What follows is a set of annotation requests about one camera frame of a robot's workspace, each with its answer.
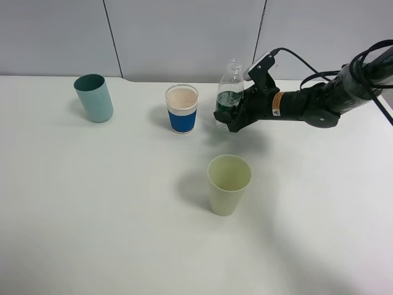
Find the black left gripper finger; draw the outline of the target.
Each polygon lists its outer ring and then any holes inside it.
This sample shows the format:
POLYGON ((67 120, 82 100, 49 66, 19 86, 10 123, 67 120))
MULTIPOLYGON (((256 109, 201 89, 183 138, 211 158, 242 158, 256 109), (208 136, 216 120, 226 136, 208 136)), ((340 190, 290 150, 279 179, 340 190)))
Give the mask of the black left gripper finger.
POLYGON ((232 133, 237 133, 241 129, 249 125, 249 120, 247 118, 237 118, 236 120, 227 124, 228 130, 232 133))

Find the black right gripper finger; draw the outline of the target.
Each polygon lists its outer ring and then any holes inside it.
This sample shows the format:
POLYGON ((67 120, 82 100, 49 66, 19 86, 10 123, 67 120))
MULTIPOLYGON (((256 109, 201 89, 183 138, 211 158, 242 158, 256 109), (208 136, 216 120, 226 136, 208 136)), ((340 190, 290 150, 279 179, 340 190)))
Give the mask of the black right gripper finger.
POLYGON ((232 106, 225 109, 217 109, 214 111, 214 117, 221 123, 235 123, 239 120, 241 108, 238 106, 232 106))

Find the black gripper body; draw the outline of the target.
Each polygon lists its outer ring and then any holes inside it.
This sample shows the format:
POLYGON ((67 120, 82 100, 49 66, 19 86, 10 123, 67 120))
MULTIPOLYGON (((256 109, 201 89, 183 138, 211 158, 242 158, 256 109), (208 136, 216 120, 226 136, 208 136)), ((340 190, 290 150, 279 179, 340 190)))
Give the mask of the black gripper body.
POLYGON ((256 85, 246 89, 240 112, 240 129, 258 120, 276 120, 273 115, 273 98, 279 92, 277 87, 260 90, 256 85))

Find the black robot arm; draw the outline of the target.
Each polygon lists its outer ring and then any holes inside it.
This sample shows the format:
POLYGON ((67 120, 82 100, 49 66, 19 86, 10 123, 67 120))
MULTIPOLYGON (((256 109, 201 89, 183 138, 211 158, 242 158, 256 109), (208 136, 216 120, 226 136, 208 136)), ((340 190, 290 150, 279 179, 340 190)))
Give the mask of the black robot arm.
POLYGON ((253 81, 237 106, 216 110, 214 117, 236 133, 258 120, 302 121, 317 128, 335 127, 341 115, 370 101, 388 121, 387 109, 378 100, 392 88, 392 40, 383 40, 356 55, 339 71, 315 71, 305 78, 299 90, 283 92, 269 74, 276 48, 262 55, 244 73, 253 81))

